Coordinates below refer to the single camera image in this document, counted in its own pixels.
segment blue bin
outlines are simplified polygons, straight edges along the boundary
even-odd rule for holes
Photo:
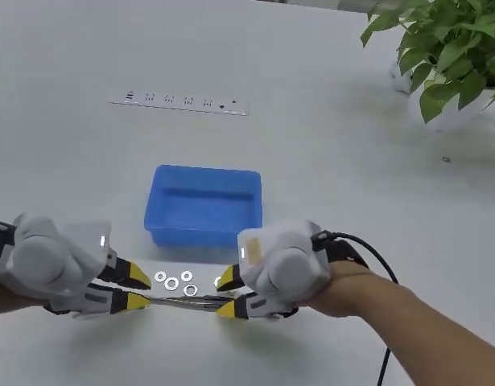
[[[260,174],[159,166],[144,226],[157,245],[236,248],[240,231],[262,226]]]

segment table surface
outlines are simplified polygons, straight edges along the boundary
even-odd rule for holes
[[[159,250],[143,230],[155,168],[257,170],[266,224],[308,218],[366,239],[495,344],[495,110],[449,135],[412,125],[388,78],[401,31],[363,50],[365,25],[239,0],[0,2],[0,220],[110,220],[122,257],[151,276],[190,269],[203,294],[222,266],[197,261],[223,255]],[[251,112],[107,103],[127,88],[241,98]],[[0,385],[375,384],[383,351],[362,321],[310,310],[278,323],[163,307],[0,316]],[[410,384],[395,359],[386,384]]]

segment metal washer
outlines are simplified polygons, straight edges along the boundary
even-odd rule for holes
[[[193,279],[193,273],[191,271],[184,271],[181,273],[181,280],[184,282],[190,281]]]
[[[186,296],[196,296],[197,295],[197,291],[199,289],[197,288],[197,286],[195,284],[187,284],[184,288],[183,288],[183,292]]]
[[[154,275],[154,280],[156,280],[158,283],[163,283],[166,278],[167,274],[165,273],[165,271],[158,271]]]
[[[167,280],[165,280],[165,288],[168,291],[175,291],[177,290],[177,287],[179,287],[179,280],[177,277],[168,277]]]

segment human arm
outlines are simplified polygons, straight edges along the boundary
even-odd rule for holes
[[[45,301],[19,296],[0,285],[0,314],[30,306],[45,306],[46,304]]]
[[[495,385],[495,347],[363,267],[337,262],[331,270],[331,283],[306,305],[365,320],[415,384]]]

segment power strip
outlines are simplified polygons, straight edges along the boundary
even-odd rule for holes
[[[249,103],[246,101],[210,96],[173,96],[164,92],[126,91],[113,95],[109,103],[203,113],[249,115]]]

